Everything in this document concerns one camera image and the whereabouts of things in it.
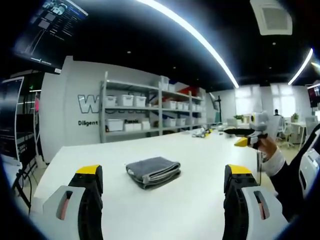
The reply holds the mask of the person's right hand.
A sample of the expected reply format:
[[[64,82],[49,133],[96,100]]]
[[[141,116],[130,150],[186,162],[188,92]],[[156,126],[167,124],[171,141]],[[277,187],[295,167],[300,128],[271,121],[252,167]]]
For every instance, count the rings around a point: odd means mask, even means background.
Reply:
[[[277,144],[269,136],[259,140],[258,150],[264,153],[267,160],[269,160],[275,154],[277,149]]]

